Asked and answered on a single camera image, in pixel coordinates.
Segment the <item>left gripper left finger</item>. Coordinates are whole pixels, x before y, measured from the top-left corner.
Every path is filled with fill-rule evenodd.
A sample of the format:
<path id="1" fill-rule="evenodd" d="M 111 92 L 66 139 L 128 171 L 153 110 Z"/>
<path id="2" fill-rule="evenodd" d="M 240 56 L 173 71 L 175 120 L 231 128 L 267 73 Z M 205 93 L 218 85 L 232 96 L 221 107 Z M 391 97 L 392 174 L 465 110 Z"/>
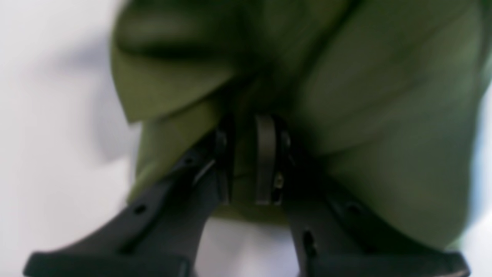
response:
<path id="1" fill-rule="evenodd" d="M 35 252 L 26 277 L 189 277 L 204 225 L 232 198 L 232 116 L 192 145 L 171 171 L 87 237 Z"/>

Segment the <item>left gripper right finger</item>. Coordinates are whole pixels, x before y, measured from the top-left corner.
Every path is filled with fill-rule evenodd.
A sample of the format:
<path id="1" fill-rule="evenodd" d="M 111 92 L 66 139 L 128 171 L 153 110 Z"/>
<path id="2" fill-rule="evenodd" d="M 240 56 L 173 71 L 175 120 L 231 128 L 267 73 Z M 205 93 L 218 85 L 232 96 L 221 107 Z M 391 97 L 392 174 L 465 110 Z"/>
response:
<path id="1" fill-rule="evenodd" d="M 255 202 L 281 207 L 302 277 L 469 277 L 460 252 L 412 240 L 327 177 L 281 118 L 255 121 Z"/>

